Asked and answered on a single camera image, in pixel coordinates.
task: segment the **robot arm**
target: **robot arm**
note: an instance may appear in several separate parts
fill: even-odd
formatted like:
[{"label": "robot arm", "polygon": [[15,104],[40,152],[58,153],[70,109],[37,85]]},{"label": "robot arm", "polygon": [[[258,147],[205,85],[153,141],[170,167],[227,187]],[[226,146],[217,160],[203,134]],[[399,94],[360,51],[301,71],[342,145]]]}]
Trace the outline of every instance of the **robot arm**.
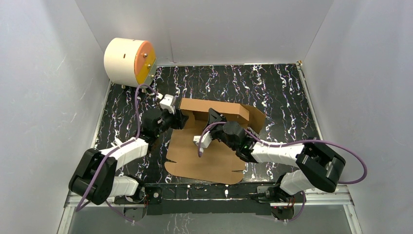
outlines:
[{"label": "robot arm", "polygon": [[111,148],[100,151],[92,148],[84,153],[69,182],[70,191],[82,196],[102,159],[118,148],[105,161],[86,198],[96,205],[113,196],[132,196],[133,199],[139,200],[143,198],[143,181],[131,175],[115,176],[116,170],[137,158],[144,157],[156,146],[161,133],[169,128],[182,129],[188,119],[181,110],[173,107],[174,96],[158,94],[157,98],[161,100],[161,109],[151,109],[142,114],[139,138],[132,137],[124,143],[115,139]]},{"label": "robot arm", "polygon": [[[346,162],[327,145],[305,143],[288,147],[270,147],[270,144],[276,143],[258,142],[236,121],[227,121],[223,115],[211,108],[207,127],[216,122],[225,122],[225,124],[217,124],[207,131],[200,141],[201,151],[207,148],[211,141],[217,139],[234,150],[245,162],[276,162],[300,168],[293,173],[282,175],[275,187],[264,190],[258,188],[260,190],[257,191],[258,201],[286,201],[294,194],[311,188],[329,193],[336,190]],[[196,145],[199,144],[199,139],[200,136],[194,137],[193,141]]]}]

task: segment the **cardboard box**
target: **cardboard box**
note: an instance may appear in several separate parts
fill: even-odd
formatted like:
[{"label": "cardboard box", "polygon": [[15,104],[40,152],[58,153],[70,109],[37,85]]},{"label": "cardboard box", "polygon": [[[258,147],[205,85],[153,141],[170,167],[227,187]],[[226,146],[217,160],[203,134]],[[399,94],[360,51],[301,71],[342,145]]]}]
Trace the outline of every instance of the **cardboard box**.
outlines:
[{"label": "cardboard box", "polygon": [[173,162],[166,162],[165,168],[174,176],[236,184],[244,177],[245,163],[234,151],[214,140],[199,158],[198,148],[192,142],[193,137],[201,135],[206,127],[210,108],[223,114],[228,121],[237,121],[257,133],[264,126],[265,115],[253,106],[183,98],[180,109],[189,119],[184,129],[172,132],[167,159]]}]

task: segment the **cardboard flap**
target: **cardboard flap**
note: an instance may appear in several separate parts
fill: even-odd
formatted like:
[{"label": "cardboard flap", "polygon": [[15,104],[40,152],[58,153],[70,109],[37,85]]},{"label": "cardboard flap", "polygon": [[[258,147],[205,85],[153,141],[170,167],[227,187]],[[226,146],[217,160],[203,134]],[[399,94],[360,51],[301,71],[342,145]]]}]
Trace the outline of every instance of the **cardboard flap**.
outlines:
[{"label": "cardboard flap", "polygon": [[262,113],[254,106],[241,104],[245,109],[249,111],[249,123],[248,126],[252,128],[256,133],[260,133],[265,124],[265,114]]},{"label": "cardboard flap", "polygon": [[250,122],[249,111],[237,103],[183,98],[179,108],[192,111],[196,120],[208,121],[209,109],[213,108],[223,114],[228,121],[237,121],[240,124]]},{"label": "cardboard flap", "polygon": [[188,110],[182,110],[182,114],[188,116],[188,120],[185,123],[185,127],[184,128],[194,128],[195,127],[195,116],[193,114],[192,111],[188,111]]}]

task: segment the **gray wall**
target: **gray wall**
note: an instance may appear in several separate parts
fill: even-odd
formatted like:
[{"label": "gray wall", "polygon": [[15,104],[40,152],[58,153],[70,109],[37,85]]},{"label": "gray wall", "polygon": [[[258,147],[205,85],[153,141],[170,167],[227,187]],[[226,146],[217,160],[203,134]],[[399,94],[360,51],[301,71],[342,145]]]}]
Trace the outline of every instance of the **gray wall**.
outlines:
[{"label": "gray wall", "polygon": [[[369,168],[350,186],[366,234],[411,233],[413,2],[336,0],[305,60],[325,139],[353,148]],[[345,179],[361,175],[348,156]]]},{"label": "gray wall", "polygon": [[0,3],[0,233],[56,233],[108,78],[74,0]]},{"label": "gray wall", "polygon": [[102,50],[147,39],[160,65],[304,59],[333,0],[76,0]]}]

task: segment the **yellow panel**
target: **yellow panel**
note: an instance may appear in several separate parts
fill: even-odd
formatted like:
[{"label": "yellow panel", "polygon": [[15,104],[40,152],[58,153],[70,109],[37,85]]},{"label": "yellow panel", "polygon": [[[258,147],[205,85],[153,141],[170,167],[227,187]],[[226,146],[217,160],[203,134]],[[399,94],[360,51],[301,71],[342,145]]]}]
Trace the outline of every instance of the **yellow panel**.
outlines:
[{"label": "yellow panel", "polygon": [[153,63],[155,62],[155,59],[156,59],[155,50],[152,49],[150,53],[148,54],[148,57],[146,58],[143,67],[139,70],[139,73],[135,74],[136,81],[138,82],[138,84],[145,83],[146,77],[148,76],[149,71],[153,66]]}]

